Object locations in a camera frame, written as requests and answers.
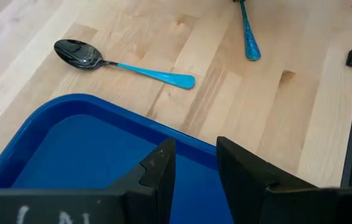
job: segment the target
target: blue handle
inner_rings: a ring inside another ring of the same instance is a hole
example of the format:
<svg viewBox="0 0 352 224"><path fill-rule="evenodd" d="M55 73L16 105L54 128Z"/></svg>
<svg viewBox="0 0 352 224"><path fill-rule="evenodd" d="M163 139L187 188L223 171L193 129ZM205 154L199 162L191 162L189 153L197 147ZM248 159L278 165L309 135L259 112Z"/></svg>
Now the blue handle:
<svg viewBox="0 0 352 224"><path fill-rule="evenodd" d="M245 53L248 60L258 60L261 58L259 46L256 43L255 36L253 35L248 15L245 9L244 0L240 0L240 8L242 10L242 18L244 19L244 33L245 33Z"/></svg>
<svg viewBox="0 0 352 224"><path fill-rule="evenodd" d="M130 65L125 65L118 63L118 66L121 68L129 69L134 72L138 72L149 77L164 81L166 83L181 87L181 88L192 88L195 85L195 78L192 75L182 75L182 74L173 74L168 72L159 72L154 70L148 70L144 68L133 67Z"/></svg>

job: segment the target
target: white marking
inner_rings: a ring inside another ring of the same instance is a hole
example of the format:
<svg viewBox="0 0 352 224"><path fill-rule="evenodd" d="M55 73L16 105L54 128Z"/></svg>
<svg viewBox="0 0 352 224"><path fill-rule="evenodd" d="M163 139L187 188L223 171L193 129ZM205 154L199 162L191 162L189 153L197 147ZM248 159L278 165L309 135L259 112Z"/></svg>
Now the white marking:
<svg viewBox="0 0 352 224"><path fill-rule="evenodd" d="M84 219L84 224L90 224L90 219L89 219L89 214L88 213L83 213L83 219Z"/></svg>
<svg viewBox="0 0 352 224"><path fill-rule="evenodd" d="M59 224L73 224L68 213L66 212L59 213Z"/></svg>
<svg viewBox="0 0 352 224"><path fill-rule="evenodd" d="M18 217L16 218L16 224L23 224L24 223L24 219L25 219L25 215L26 215L27 211L29 211L29 207L26 205L22 206L19 209Z"/></svg>

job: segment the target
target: metal spoon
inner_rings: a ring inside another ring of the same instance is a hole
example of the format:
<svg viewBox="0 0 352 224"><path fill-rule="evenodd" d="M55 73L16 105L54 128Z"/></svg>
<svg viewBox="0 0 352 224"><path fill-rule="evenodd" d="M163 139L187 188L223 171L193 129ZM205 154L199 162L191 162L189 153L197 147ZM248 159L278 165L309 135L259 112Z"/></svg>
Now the metal spoon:
<svg viewBox="0 0 352 224"><path fill-rule="evenodd" d="M192 75L159 72L122 63L106 61L102 58L101 53L95 47L78 40L58 40L54 44L54 50L57 52L58 56L69 65L81 69L93 70L102 65L114 65L181 88L189 89L195 85L195 78Z"/></svg>
<svg viewBox="0 0 352 224"><path fill-rule="evenodd" d="M260 53L259 46L255 40L255 35L250 28L250 22L248 19L248 14L246 13L245 0L234 0L239 1L240 9L242 11L242 18L244 20L244 34L245 34L245 54L246 58L251 61L258 60L262 57Z"/></svg>

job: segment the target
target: wood grain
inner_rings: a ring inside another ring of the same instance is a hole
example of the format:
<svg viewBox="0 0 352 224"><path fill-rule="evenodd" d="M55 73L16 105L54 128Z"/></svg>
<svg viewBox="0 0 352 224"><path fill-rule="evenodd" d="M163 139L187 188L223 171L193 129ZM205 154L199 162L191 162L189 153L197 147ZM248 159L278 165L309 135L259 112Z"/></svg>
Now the wood grain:
<svg viewBox="0 0 352 224"><path fill-rule="evenodd" d="M0 1L0 153L46 101L88 93L215 144L227 136L315 185L340 184L352 120L352 0L246 2L262 59L245 58L231 0ZM119 68L77 70L79 39L108 60L196 77L183 90Z"/></svg>

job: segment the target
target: spoon bowl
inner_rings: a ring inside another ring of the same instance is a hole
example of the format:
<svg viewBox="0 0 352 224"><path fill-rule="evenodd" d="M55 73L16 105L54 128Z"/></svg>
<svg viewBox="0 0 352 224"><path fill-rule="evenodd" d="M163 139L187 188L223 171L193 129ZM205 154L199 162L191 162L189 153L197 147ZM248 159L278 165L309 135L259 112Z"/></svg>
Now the spoon bowl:
<svg viewBox="0 0 352 224"><path fill-rule="evenodd" d="M195 78L192 75L159 72L104 60L102 54L95 47L79 40L58 40L54 44L54 50L69 65L84 70L94 70L102 65L113 65L181 88L189 89L195 85Z"/></svg>
<svg viewBox="0 0 352 224"><path fill-rule="evenodd" d="M54 50L62 60L81 69L93 70L106 62L95 47L78 40L57 41Z"/></svg>

